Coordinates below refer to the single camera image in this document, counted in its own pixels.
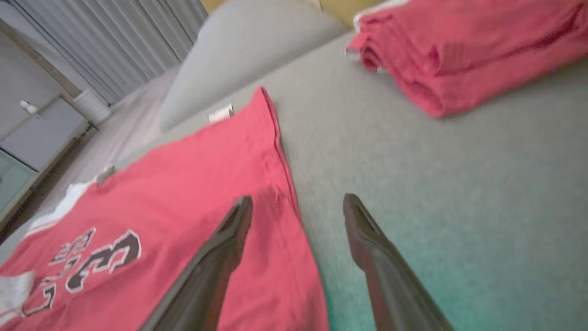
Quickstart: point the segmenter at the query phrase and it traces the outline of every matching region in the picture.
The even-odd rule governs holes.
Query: floor
[[[10,222],[22,224],[34,215],[54,208],[72,183],[93,179],[105,167],[159,135],[159,107],[178,74],[179,66],[145,84],[111,106],[113,115],[91,130],[39,186]]]

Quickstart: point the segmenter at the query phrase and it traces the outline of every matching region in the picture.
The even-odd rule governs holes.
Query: clothing tag
[[[233,116],[233,104],[229,104],[217,111],[208,114],[208,121],[213,124]]]

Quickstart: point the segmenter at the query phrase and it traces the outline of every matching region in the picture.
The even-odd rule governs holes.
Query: red jersey
[[[263,89],[233,118],[91,184],[59,221],[25,237],[0,275],[32,270],[35,281],[2,330],[138,329],[242,195],[253,198],[252,222],[219,330],[328,330]]]

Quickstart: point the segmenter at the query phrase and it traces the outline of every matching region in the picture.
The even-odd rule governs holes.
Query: red shirt
[[[242,195],[253,197],[252,223],[219,330],[328,330],[263,89],[233,118],[91,185],[58,223],[26,237],[0,274],[34,270],[35,284],[25,316],[2,330],[138,329]]]
[[[434,117],[470,110],[588,54],[584,0],[412,0],[360,19],[348,50]]]

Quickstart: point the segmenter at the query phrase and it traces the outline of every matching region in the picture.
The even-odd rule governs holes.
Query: yellow wall
[[[206,8],[206,11],[210,14],[216,7],[220,6],[226,0],[201,0],[202,5]]]
[[[353,27],[353,16],[362,9],[379,4],[382,0],[320,0],[323,12]]]

